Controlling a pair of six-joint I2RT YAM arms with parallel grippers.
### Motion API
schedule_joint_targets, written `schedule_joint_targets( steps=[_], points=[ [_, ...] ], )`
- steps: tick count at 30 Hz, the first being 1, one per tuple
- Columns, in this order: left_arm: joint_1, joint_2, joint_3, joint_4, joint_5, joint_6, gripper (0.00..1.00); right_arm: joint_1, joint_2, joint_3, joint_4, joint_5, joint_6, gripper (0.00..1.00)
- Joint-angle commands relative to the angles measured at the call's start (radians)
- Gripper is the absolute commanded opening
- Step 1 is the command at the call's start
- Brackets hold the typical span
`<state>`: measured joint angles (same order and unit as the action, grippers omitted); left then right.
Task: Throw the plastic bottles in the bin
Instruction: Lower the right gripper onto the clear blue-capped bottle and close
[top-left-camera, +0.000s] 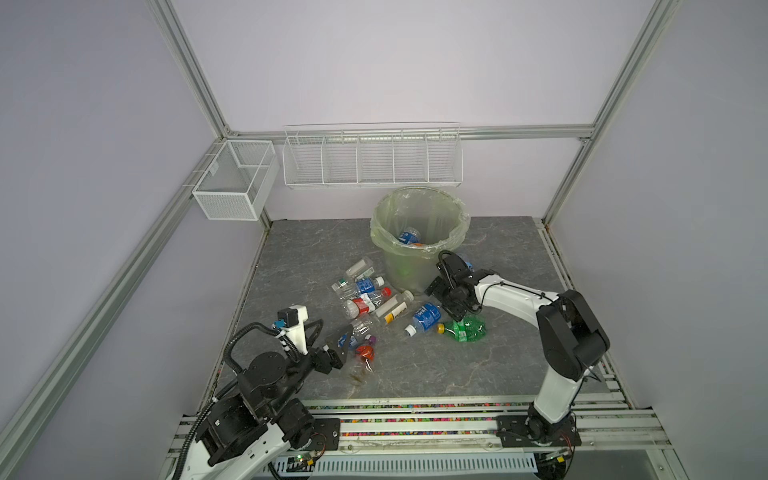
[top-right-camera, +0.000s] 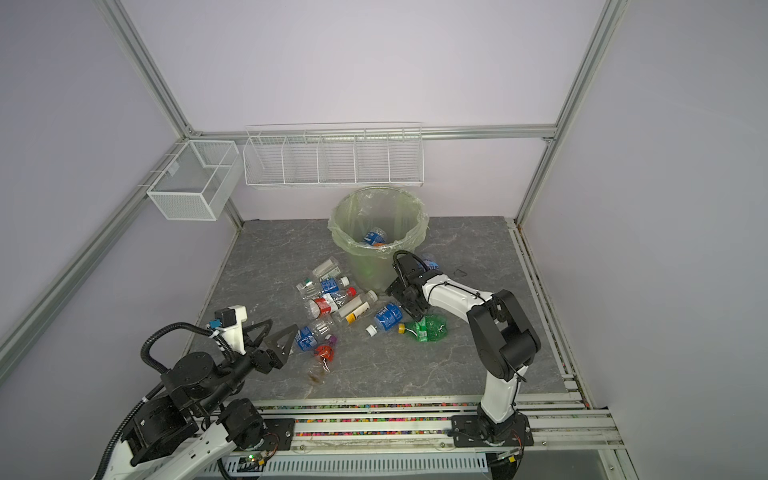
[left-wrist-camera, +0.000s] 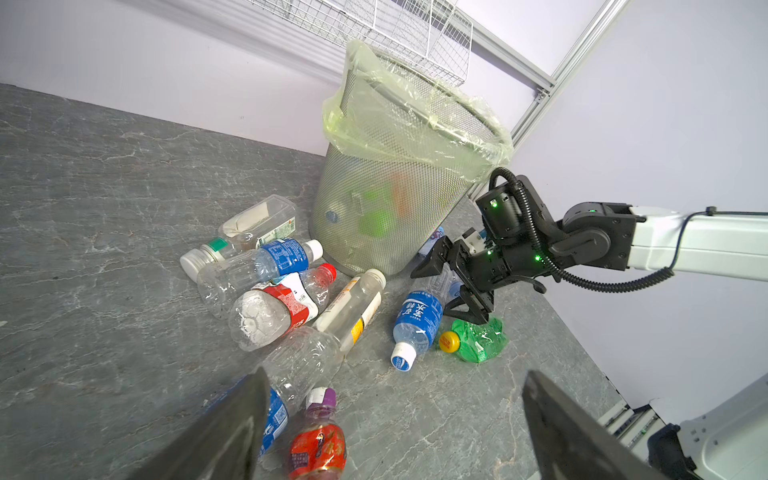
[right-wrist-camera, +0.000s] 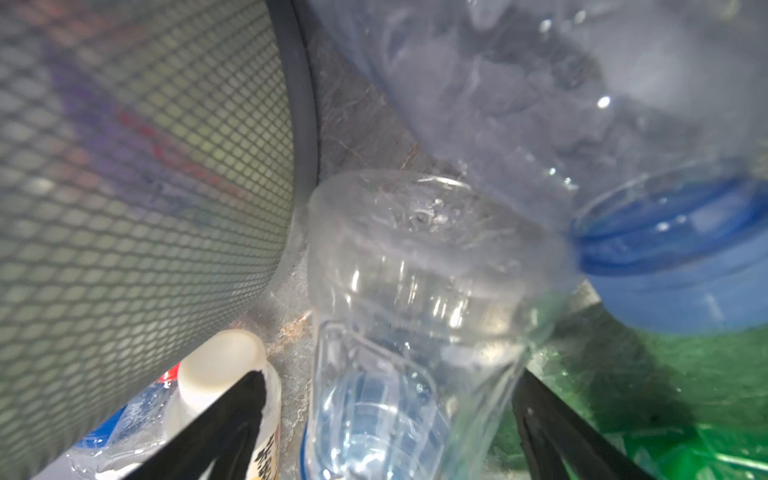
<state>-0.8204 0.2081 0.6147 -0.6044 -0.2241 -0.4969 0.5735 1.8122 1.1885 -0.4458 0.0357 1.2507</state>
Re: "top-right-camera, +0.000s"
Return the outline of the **blue label bottle white cap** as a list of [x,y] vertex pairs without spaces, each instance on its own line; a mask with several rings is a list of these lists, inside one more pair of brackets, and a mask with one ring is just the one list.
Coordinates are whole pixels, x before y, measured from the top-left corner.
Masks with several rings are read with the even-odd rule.
[[403,320],[403,317],[403,311],[397,304],[387,303],[374,315],[365,331],[370,337],[376,336],[396,327]]

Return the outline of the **red label small bottle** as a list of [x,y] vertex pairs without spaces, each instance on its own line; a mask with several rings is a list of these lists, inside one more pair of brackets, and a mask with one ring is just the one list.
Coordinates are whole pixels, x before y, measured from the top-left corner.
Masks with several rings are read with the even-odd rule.
[[308,370],[308,378],[312,383],[322,384],[331,372],[338,338],[330,335],[327,340],[313,351],[313,360]]

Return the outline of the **green crushed plastic bottle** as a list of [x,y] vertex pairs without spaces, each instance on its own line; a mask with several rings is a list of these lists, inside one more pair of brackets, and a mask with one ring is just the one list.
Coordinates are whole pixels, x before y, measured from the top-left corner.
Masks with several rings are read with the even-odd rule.
[[400,323],[398,333],[410,335],[420,343],[436,342],[448,334],[446,320],[440,315],[425,315],[419,321]]

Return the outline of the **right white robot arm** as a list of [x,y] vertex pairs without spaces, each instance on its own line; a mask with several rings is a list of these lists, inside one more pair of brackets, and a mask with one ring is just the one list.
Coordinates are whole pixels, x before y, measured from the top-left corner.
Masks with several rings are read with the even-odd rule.
[[517,409],[516,398],[541,340],[516,296],[504,289],[493,293],[460,284],[406,250],[393,254],[392,265],[396,279],[386,293],[414,319],[438,308],[466,321],[486,369],[477,412],[451,418],[454,444],[520,451],[531,446],[530,422]]

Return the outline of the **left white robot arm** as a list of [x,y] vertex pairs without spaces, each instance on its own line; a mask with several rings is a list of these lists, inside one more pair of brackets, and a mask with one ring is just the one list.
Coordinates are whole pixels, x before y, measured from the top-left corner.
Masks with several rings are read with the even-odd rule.
[[[237,327],[244,340],[235,352],[221,328],[204,329],[185,322],[161,328],[142,346],[145,364],[158,371],[160,382],[127,414],[109,440],[97,479],[194,479],[237,451],[255,456],[264,466],[287,451],[294,437],[289,419],[267,420],[251,400],[239,397],[249,374],[268,374],[288,361],[298,332],[290,325],[272,332],[272,320]],[[166,367],[151,355],[154,343],[175,330],[188,330],[216,341],[224,353],[216,362],[206,352],[192,352]]]

